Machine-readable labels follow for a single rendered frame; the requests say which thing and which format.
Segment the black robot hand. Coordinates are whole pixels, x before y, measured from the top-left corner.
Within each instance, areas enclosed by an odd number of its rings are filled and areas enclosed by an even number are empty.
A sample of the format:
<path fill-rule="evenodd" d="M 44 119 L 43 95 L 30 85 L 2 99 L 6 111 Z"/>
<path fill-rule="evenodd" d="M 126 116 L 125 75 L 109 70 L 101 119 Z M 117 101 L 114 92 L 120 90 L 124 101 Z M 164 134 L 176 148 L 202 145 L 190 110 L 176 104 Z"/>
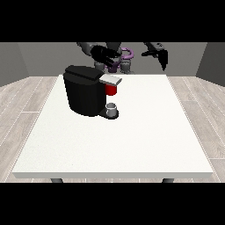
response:
<path fill-rule="evenodd" d="M 152 56 L 157 58 L 162 67 L 162 70 L 166 70 L 169 61 L 169 53 L 166 49 L 150 49 L 142 53 L 142 56 Z"/>
<path fill-rule="evenodd" d="M 120 54 L 117 51 L 107 47 L 94 46 L 91 49 L 91 57 L 96 62 L 103 63 L 111 68 L 113 66 L 113 59 L 120 57 Z"/>

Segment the pale grey machine lid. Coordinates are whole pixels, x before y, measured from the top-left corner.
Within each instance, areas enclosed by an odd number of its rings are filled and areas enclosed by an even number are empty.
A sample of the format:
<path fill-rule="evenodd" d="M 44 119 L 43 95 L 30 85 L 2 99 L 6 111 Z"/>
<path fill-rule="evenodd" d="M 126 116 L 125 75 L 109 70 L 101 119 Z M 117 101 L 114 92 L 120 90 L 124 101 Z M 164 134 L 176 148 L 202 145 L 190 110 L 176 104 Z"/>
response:
<path fill-rule="evenodd" d="M 108 74 L 104 74 L 99 78 L 99 82 L 107 84 L 107 85 L 111 85 L 111 86 L 117 86 L 121 81 L 122 81 L 121 78 L 108 75 Z"/>

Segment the red pod holder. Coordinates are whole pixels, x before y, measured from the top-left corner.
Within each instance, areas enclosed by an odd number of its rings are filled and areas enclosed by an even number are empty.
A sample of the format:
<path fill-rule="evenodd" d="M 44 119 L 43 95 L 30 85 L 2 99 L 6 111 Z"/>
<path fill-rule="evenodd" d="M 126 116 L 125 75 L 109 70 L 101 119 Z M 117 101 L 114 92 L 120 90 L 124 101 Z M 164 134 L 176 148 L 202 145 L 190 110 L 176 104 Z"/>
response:
<path fill-rule="evenodd" d="M 105 94 L 108 96 L 113 96 L 117 93 L 117 87 L 109 84 L 105 85 Z"/>

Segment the black coffee machine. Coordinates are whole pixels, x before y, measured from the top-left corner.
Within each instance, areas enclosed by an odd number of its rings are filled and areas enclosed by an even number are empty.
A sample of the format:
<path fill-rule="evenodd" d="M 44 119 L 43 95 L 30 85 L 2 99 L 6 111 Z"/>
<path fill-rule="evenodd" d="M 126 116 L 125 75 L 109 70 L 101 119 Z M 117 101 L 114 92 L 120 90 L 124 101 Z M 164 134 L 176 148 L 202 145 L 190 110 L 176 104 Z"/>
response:
<path fill-rule="evenodd" d="M 119 117 L 119 111 L 113 117 L 106 115 L 105 84 L 99 78 L 105 72 L 86 66 L 70 65 L 65 69 L 63 80 L 69 101 L 69 107 L 83 116 L 101 116 L 109 120 Z"/>

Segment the small grey cup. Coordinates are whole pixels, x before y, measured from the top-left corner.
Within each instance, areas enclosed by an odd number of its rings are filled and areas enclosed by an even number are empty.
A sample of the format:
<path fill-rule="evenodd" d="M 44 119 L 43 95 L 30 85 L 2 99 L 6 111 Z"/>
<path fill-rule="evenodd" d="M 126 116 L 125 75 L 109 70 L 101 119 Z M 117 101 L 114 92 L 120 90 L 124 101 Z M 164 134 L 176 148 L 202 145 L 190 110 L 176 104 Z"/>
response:
<path fill-rule="evenodd" d="M 105 106 L 106 109 L 106 115 L 109 117 L 113 117 L 117 113 L 117 106 L 114 103 L 108 103 Z"/>

